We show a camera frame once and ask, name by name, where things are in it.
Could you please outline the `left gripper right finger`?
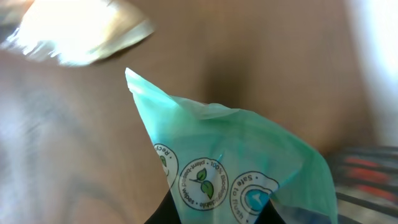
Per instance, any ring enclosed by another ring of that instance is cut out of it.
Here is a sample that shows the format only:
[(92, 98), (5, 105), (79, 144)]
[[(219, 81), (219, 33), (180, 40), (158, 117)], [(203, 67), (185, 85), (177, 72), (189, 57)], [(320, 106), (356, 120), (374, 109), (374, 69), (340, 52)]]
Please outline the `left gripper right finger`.
[(285, 221), (277, 213), (277, 210), (273, 207), (272, 202), (269, 200), (254, 224), (285, 224)]

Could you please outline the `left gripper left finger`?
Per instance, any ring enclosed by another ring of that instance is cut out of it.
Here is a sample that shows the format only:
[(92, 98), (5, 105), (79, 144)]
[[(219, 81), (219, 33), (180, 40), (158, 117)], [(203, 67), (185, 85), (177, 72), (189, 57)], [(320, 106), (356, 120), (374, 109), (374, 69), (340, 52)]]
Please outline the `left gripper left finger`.
[(144, 224), (181, 224), (170, 190), (166, 193), (157, 210)]

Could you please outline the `teal snack pack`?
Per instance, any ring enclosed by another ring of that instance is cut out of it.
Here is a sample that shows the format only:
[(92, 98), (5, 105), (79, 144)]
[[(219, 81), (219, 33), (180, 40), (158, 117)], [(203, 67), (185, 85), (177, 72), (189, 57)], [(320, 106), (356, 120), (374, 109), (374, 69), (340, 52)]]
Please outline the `teal snack pack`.
[(254, 223), (276, 203), (338, 221), (319, 152), (255, 112), (170, 96), (126, 69), (182, 223)]

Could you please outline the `beige paper bag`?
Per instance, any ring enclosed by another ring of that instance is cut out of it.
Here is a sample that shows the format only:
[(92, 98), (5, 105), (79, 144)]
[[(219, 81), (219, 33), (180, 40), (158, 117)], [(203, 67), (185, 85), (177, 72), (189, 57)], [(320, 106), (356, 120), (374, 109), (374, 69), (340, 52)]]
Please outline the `beige paper bag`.
[(1, 50), (35, 62), (84, 67), (154, 32), (122, 0), (1, 0)]

